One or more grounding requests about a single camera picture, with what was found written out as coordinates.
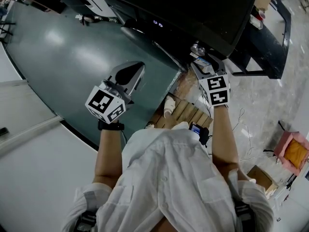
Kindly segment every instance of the black wrist strap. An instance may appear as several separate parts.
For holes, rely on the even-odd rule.
[[[98,129],[101,130],[109,130],[109,131],[123,131],[125,129],[125,125],[119,122],[107,124],[102,120],[98,120]]]

